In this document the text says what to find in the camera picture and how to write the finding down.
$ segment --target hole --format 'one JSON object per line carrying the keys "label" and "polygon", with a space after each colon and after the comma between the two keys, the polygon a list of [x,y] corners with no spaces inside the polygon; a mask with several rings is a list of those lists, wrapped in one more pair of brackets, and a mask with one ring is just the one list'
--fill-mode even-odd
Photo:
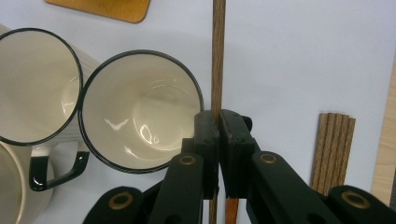
{"label": "hole", "polygon": [[365,209],[365,208],[370,207],[370,203],[366,198],[364,198],[363,196],[361,196],[358,193],[355,193],[351,190],[343,192],[341,194],[341,198],[346,203],[349,203],[350,205],[360,208],[360,209]]}
{"label": "hole", "polygon": [[128,207],[133,200],[132,194],[128,191],[124,191],[111,197],[108,206],[113,210],[121,210]]}
{"label": "hole", "polygon": [[321,217],[318,214],[308,214],[308,217],[306,218],[309,223],[312,224],[324,224],[326,221],[324,220],[323,217]]}
{"label": "hole", "polygon": [[180,162],[183,165],[191,165],[195,163],[195,158],[192,156],[184,156],[181,157],[178,162]]}
{"label": "hole", "polygon": [[274,164],[277,161],[277,158],[271,154],[261,154],[260,159],[262,160],[262,162],[269,164]]}
{"label": "hole", "polygon": [[166,218],[165,224],[181,224],[181,217],[177,215],[172,215]]}

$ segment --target wooden dowel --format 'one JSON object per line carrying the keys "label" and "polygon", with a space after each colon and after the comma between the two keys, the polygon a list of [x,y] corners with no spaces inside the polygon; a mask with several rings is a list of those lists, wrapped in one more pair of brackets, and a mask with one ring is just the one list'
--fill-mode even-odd
{"label": "wooden dowel", "polygon": [[340,179],[341,175],[341,161],[344,155],[344,149],[346,147],[348,121],[349,116],[342,115],[341,132],[338,139],[338,146],[335,152],[334,168],[332,171],[332,187],[338,186],[338,180]]}
{"label": "wooden dowel", "polygon": [[238,217],[239,199],[228,198],[225,201],[225,223],[234,224]]}
{"label": "wooden dowel", "polygon": [[[222,77],[224,58],[225,0],[213,1],[212,34],[212,102],[211,110],[219,126],[221,111]],[[217,223],[218,195],[209,201],[209,224]]]}
{"label": "wooden dowel", "polygon": [[329,189],[332,187],[332,174],[334,170],[335,155],[338,148],[338,139],[341,132],[341,121],[343,116],[341,114],[335,114],[334,130],[332,134],[332,144],[329,151],[327,173],[325,175],[324,190],[325,195],[328,194]]}
{"label": "wooden dowel", "polygon": [[323,153],[320,165],[318,192],[325,194],[326,174],[329,163],[330,150],[332,148],[332,135],[334,133],[335,114],[329,114],[326,129],[326,137],[324,140]]}
{"label": "wooden dowel", "polygon": [[311,180],[311,188],[314,190],[318,190],[320,165],[323,157],[324,139],[326,138],[327,120],[328,120],[327,114],[322,113],[319,115],[318,137],[317,137],[317,145],[315,149],[314,169]]}
{"label": "wooden dowel", "polygon": [[355,123],[356,123],[355,119],[349,119],[348,121],[347,133],[346,133],[346,145],[344,148],[344,154],[341,161],[341,172],[338,178],[338,185],[344,185],[344,181],[347,175],[347,162],[349,160],[349,152],[350,152],[350,147],[352,145],[352,137],[353,137],[353,132],[355,130]]}

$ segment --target black mug handle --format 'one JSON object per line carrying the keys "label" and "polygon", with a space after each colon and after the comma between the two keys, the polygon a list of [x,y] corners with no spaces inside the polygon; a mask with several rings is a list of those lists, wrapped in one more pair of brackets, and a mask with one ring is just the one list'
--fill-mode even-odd
{"label": "black mug handle", "polygon": [[76,155],[75,162],[72,169],[59,177],[48,180],[47,170],[50,159],[50,149],[44,149],[44,153],[32,153],[30,159],[29,169],[29,185],[30,189],[34,191],[43,191],[46,189],[52,189],[56,186],[62,185],[79,175],[81,175],[88,163],[90,151],[87,149],[84,143],[78,143],[78,152]]}

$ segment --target black rim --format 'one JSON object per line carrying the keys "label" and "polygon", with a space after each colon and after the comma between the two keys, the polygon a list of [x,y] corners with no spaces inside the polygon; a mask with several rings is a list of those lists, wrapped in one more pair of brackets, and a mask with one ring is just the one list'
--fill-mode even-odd
{"label": "black rim", "polygon": [[189,75],[191,81],[193,82],[195,89],[197,90],[198,96],[199,96],[199,100],[200,100],[200,110],[204,110],[204,100],[203,100],[203,96],[201,93],[201,89],[198,85],[197,80],[195,79],[194,75],[192,74],[192,72],[180,61],[176,60],[175,58],[161,53],[159,51],[155,51],[155,50],[149,50],[149,49],[137,49],[137,50],[130,50],[130,51],[126,51],[123,53],[120,53],[116,56],[113,56],[112,58],[106,60],[104,63],[102,63],[101,65],[99,65],[95,71],[93,71],[92,75],[88,78],[87,83],[85,84],[83,91],[82,91],[82,97],[81,97],[81,105],[80,105],[80,110],[78,111],[78,123],[79,123],[79,128],[81,130],[81,134],[82,137],[87,145],[87,147],[90,149],[91,153],[98,158],[100,161],[102,161],[104,164],[106,164],[107,166],[118,170],[118,171],[122,171],[124,173],[130,173],[130,174],[146,174],[146,173],[153,173],[153,172],[157,172],[160,171],[161,169],[167,167],[169,165],[169,162],[166,162],[160,166],[156,166],[156,167],[152,167],[152,168],[148,168],[148,169],[134,169],[134,168],[128,168],[128,167],[124,167],[121,165],[118,165],[110,160],[108,160],[106,157],[104,157],[93,145],[93,143],[91,142],[89,136],[87,135],[86,131],[85,131],[85,127],[84,127],[84,118],[82,117],[82,111],[83,111],[83,107],[84,107],[84,99],[85,99],[85,95],[87,94],[87,91],[89,89],[89,87],[91,86],[93,80],[95,79],[95,77],[100,74],[100,72],[109,64],[115,62],[116,60],[126,57],[126,56],[131,56],[131,55],[136,55],[136,54],[149,54],[149,55],[154,55],[154,56],[159,56],[162,58],[165,58],[166,60],[171,61],[172,63],[177,64],[180,68],[182,68],[184,70],[184,72],[186,74]]}
{"label": "black rim", "polygon": [[14,146],[21,146],[21,147],[34,146],[34,145],[38,145],[38,144],[44,143],[44,142],[50,140],[51,138],[53,138],[58,133],[60,133],[70,123],[70,121],[74,118],[74,116],[76,115],[76,113],[80,109],[81,95],[82,95],[81,93],[82,93],[82,88],[83,88],[83,75],[82,75],[82,69],[81,69],[81,64],[79,62],[79,59],[78,59],[76,53],[73,51],[72,47],[65,40],[63,40],[60,36],[50,32],[50,31],[39,29],[39,28],[21,28],[21,29],[12,30],[12,31],[9,31],[7,33],[4,33],[4,34],[0,35],[0,41],[3,38],[5,38],[5,37],[7,37],[9,35],[13,35],[13,34],[20,33],[20,32],[26,32],[26,31],[34,31],[34,32],[40,32],[40,33],[44,33],[44,34],[47,34],[47,35],[51,35],[51,36],[57,38],[58,40],[60,40],[69,49],[70,53],[72,54],[73,58],[76,61],[76,66],[78,68],[79,88],[78,88],[78,99],[77,99],[77,102],[76,102],[76,106],[73,109],[70,117],[67,119],[67,121],[64,123],[64,125],[62,125],[53,134],[51,134],[51,135],[49,135],[49,136],[47,136],[47,137],[45,137],[43,139],[40,139],[40,140],[37,140],[37,141],[33,141],[33,142],[17,142],[17,141],[13,141],[11,139],[7,139],[7,138],[5,138],[3,136],[0,136],[0,141],[8,143],[8,144],[11,144],[11,145],[14,145]]}

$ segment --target white mug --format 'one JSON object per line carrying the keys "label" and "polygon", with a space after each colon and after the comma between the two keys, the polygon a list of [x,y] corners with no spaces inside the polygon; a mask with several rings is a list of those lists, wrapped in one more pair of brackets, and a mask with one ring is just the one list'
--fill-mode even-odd
{"label": "white mug", "polygon": [[[1,223],[32,223],[47,207],[52,189],[36,192],[29,188],[31,147],[0,142],[0,218]],[[49,178],[53,178],[49,164]]]}
{"label": "white mug", "polygon": [[142,174],[166,167],[193,137],[203,97],[192,73],[169,55],[132,50],[102,63],[78,111],[84,140],[104,164]]}
{"label": "white mug", "polygon": [[[32,147],[30,186],[51,189],[79,176],[89,157],[78,127],[83,87],[76,53],[59,36],[36,28],[0,35],[0,141]],[[65,175],[47,179],[52,148],[78,141]]]}

